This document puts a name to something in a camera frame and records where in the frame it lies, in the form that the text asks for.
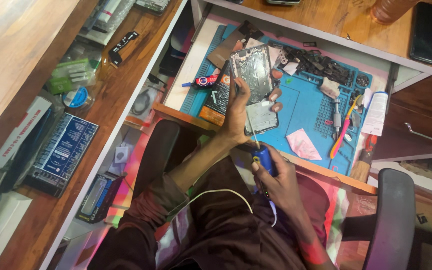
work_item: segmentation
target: blue electric screwdriver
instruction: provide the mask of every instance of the blue electric screwdriver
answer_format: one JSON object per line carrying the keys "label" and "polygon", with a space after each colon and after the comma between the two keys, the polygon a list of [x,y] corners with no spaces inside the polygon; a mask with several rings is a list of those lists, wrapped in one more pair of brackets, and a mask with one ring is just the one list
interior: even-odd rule
{"label": "blue electric screwdriver", "polygon": [[[248,117],[249,127],[252,130],[252,134],[253,134],[254,140],[256,142],[256,147],[251,150],[252,160],[255,163],[261,164],[268,171],[268,173],[271,176],[275,176],[277,172],[275,169],[273,169],[273,162],[271,161],[271,156],[269,155],[269,150],[265,145],[259,144],[258,139],[256,138],[256,132],[253,129],[253,124],[251,124],[251,119],[250,119],[247,112],[246,112],[246,115]],[[267,191],[266,186],[263,183],[263,181],[260,180],[259,185],[261,186],[263,194],[266,196],[266,198],[269,199],[269,194],[268,194],[268,191]]]}

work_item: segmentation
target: white power adapter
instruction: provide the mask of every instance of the white power adapter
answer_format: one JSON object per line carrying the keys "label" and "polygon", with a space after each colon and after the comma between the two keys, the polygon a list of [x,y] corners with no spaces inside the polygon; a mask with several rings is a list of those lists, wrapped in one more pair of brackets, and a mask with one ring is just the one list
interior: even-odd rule
{"label": "white power adapter", "polygon": [[117,146],[114,152],[114,163],[127,163],[129,161],[129,147],[127,144]]}

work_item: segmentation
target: smartphone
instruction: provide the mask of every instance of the smartphone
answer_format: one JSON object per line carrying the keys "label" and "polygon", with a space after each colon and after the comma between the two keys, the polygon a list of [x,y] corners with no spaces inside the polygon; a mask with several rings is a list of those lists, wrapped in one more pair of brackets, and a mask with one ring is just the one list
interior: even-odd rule
{"label": "smartphone", "polygon": [[432,65],[432,4],[419,2],[414,7],[409,57]]}
{"label": "smartphone", "polygon": [[269,100],[273,91],[271,63],[267,44],[235,51],[229,56],[231,72],[235,78],[242,78],[251,90],[246,103],[246,124],[244,133],[252,136],[278,127],[278,113],[271,111],[274,101]]}
{"label": "smartphone", "polygon": [[286,0],[286,1],[276,1],[276,0],[266,0],[267,3],[270,4],[277,4],[277,5],[296,5],[299,2],[301,2],[301,0]]}

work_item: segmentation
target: red glue tube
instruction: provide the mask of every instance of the red glue tube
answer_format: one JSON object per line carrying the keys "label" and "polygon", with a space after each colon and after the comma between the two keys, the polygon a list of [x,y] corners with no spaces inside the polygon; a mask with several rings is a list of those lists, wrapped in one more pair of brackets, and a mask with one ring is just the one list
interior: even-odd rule
{"label": "red glue tube", "polygon": [[190,87],[193,86],[195,89],[208,89],[212,88],[213,85],[216,83],[216,79],[218,78],[219,74],[209,75],[205,77],[196,78],[194,80],[194,83],[183,83],[181,84],[182,87]]}

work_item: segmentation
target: drawer handle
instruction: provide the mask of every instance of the drawer handle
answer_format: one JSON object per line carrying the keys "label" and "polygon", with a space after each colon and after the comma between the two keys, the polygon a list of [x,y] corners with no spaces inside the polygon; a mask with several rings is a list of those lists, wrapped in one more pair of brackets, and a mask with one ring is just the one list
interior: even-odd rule
{"label": "drawer handle", "polygon": [[432,138],[429,137],[429,136],[426,136],[426,135],[424,135],[424,134],[421,134],[421,133],[418,133],[418,132],[413,131],[413,129],[411,128],[411,124],[410,124],[410,123],[404,123],[404,124],[407,126],[407,129],[409,130],[409,132],[411,132],[411,133],[413,133],[413,134],[416,134],[416,135],[419,135],[419,136],[421,136],[421,137],[424,137],[424,138],[426,138],[426,139],[432,140]]}

